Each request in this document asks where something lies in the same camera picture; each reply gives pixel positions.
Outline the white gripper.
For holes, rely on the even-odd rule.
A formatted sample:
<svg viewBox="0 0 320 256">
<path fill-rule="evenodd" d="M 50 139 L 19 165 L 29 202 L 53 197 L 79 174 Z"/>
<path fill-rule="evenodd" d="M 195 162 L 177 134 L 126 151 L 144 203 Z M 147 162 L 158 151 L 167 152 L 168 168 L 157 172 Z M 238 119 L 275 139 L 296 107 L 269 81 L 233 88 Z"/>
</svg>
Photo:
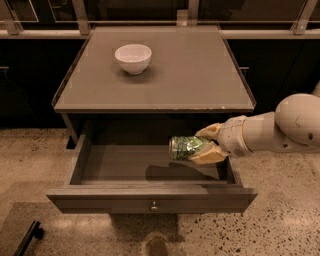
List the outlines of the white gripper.
<svg viewBox="0 0 320 256">
<path fill-rule="evenodd" d="M 200 151 L 189 157 L 189 160 L 202 165 L 222 162 L 229 157 L 244 157 L 251 154 L 251 150 L 247 147 L 243 128 L 246 116 L 238 116 L 228 119 L 222 125 L 220 123 L 211 124 L 196 132 L 198 137 L 206 137 L 216 140 L 209 142 Z"/>
</svg>

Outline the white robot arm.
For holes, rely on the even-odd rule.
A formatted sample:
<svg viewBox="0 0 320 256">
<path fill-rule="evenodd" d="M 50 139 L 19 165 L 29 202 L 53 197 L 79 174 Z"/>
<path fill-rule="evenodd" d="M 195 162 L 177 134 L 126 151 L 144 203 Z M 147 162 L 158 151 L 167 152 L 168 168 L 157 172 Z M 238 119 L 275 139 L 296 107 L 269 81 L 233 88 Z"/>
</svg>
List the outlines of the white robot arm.
<svg viewBox="0 0 320 256">
<path fill-rule="evenodd" d="M 311 94 L 284 98 L 274 112 L 238 116 L 211 124 L 196 136 L 212 139 L 190 160 L 217 163 L 226 157 L 243 157 L 257 151 L 318 153 L 320 149 L 320 82 Z"/>
</svg>

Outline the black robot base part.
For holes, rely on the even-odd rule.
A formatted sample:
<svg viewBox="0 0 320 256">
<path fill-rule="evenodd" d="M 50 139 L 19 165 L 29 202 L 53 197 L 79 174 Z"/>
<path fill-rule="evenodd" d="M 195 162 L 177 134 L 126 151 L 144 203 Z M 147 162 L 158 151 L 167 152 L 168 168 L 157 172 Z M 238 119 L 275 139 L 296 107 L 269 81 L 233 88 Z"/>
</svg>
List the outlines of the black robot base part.
<svg viewBox="0 0 320 256">
<path fill-rule="evenodd" d="M 39 221 L 33 221 L 13 256 L 23 256 L 32 239 L 41 240 L 43 236 L 44 229 L 41 227 L 41 223 Z"/>
</svg>

